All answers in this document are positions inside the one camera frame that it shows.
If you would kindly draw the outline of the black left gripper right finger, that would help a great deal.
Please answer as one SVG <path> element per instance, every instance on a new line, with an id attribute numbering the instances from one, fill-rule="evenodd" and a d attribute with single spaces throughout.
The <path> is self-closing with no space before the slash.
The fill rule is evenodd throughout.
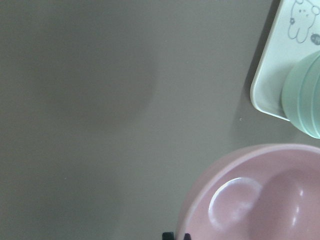
<path id="1" fill-rule="evenodd" d="M 186 234 L 184 235 L 183 240 L 191 240 L 191 235 L 190 235 L 189 233 L 186 233 Z"/>

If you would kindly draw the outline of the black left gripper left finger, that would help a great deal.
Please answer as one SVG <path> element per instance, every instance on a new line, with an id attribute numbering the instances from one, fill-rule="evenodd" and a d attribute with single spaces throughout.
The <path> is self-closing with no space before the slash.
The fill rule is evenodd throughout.
<path id="1" fill-rule="evenodd" d="M 162 240 L 174 240 L 174 232 L 163 232 Z"/>

